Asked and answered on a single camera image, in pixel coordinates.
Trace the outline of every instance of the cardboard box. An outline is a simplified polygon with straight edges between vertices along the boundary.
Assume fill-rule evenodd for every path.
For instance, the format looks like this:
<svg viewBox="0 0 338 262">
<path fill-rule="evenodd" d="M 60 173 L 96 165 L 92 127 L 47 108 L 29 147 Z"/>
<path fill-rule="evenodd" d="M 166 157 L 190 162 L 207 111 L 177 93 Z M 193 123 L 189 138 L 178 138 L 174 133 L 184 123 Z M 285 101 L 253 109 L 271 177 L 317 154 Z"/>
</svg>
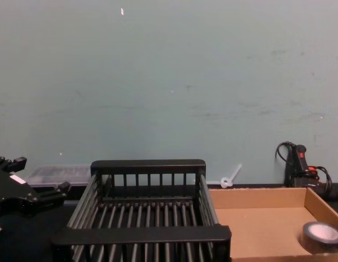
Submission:
<svg viewBox="0 0 338 262">
<path fill-rule="evenodd" d="M 336 254 L 312 255 L 299 243 L 303 225 L 338 228 L 338 214 L 306 188 L 211 189 L 217 218 L 232 231 L 233 262 L 337 262 Z"/>
</svg>

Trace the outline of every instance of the roll of tape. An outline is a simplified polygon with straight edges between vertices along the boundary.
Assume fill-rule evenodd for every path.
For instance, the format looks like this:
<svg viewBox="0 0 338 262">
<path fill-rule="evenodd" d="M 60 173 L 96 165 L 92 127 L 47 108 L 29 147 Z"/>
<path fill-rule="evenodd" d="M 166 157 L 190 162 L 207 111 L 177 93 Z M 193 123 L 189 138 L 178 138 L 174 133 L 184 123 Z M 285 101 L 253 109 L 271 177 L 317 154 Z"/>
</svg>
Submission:
<svg viewBox="0 0 338 262">
<path fill-rule="evenodd" d="M 301 245 L 311 254 L 338 252 L 338 229 L 322 222 L 306 223 L 302 230 Z"/>
</svg>

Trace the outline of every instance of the black table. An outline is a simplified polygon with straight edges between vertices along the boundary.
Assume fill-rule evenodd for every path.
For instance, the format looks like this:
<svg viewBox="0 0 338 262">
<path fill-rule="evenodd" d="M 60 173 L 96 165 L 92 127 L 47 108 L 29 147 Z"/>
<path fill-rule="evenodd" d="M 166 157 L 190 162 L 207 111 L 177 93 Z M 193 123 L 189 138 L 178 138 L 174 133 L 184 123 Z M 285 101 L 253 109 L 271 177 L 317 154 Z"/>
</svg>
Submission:
<svg viewBox="0 0 338 262">
<path fill-rule="evenodd" d="M 338 212 L 338 202 L 328 203 Z M 51 262 L 50 237 L 65 227 L 75 205 L 66 205 L 32 218 L 0 217 L 0 262 Z"/>
</svg>

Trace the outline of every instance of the black cable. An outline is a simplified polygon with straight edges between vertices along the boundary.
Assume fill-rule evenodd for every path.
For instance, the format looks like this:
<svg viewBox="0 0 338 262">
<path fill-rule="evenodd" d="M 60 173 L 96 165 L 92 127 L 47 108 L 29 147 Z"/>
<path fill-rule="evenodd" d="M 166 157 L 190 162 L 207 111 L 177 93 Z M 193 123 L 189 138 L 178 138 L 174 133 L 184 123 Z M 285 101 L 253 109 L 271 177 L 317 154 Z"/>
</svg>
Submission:
<svg viewBox="0 0 338 262">
<path fill-rule="evenodd" d="M 328 173 L 328 171 L 325 167 L 317 166 L 317 169 L 319 169 L 321 172 L 325 173 L 325 175 L 327 176 L 327 182 L 326 182 L 326 185 L 325 185 L 324 194 L 329 195 L 330 192 L 331 192 L 331 189 L 333 187 L 333 181 L 331 180 L 331 177 L 329 176 L 329 173 Z"/>
<path fill-rule="evenodd" d="M 280 154 L 279 149 L 280 149 L 282 146 L 287 146 L 288 150 L 290 151 L 290 149 L 293 148 L 293 147 L 295 147 L 296 145 L 295 145 L 294 143 L 291 143 L 291 142 L 289 142 L 289 141 L 286 141 L 286 142 L 280 143 L 280 144 L 277 146 L 277 150 L 276 150 L 276 157 L 277 157 L 277 154 L 278 154 L 279 157 L 285 161 L 285 163 L 287 163 L 287 164 L 289 164 L 289 165 L 294 165 L 293 163 L 290 163 L 288 160 L 286 160 L 286 159 L 282 156 L 282 154 Z"/>
</svg>

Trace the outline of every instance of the black dish rack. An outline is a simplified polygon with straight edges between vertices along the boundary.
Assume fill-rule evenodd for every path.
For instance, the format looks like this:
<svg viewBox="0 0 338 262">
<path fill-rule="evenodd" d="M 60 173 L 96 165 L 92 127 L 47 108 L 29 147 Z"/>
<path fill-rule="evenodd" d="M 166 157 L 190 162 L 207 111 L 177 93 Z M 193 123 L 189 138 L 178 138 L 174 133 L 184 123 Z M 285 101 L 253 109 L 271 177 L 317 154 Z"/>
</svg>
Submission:
<svg viewBox="0 0 338 262">
<path fill-rule="evenodd" d="M 102 160 L 54 262 L 230 261 L 231 232 L 218 223 L 203 160 Z"/>
</svg>

